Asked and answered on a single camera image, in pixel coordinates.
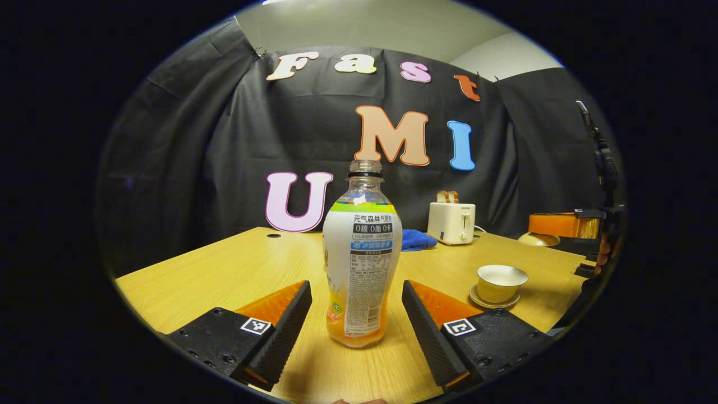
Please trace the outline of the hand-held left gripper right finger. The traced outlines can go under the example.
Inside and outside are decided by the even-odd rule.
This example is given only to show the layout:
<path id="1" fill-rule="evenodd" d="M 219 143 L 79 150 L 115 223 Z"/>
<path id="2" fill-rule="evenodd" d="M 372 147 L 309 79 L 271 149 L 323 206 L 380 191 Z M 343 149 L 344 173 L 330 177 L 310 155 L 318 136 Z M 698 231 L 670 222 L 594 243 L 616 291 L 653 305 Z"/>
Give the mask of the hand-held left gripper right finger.
<path id="1" fill-rule="evenodd" d="M 403 282 L 402 302 L 433 379 L 446 392 L 506 374 L 553 342 L 509 310 L 479 310 L 412 279 Z"/>

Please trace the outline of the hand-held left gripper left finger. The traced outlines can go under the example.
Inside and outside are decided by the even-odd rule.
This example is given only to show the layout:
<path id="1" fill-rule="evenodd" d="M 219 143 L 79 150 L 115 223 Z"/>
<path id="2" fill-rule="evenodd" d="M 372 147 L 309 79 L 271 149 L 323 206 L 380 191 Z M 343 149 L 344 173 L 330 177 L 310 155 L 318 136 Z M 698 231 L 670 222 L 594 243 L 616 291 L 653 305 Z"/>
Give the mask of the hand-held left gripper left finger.
<path id="1" fill-rule="evenodd" d="M 311 284 L 303 279 L 240 309 L 214 307 L 166 338 L 209 368 L 269 392 L 311 305 Z"/>

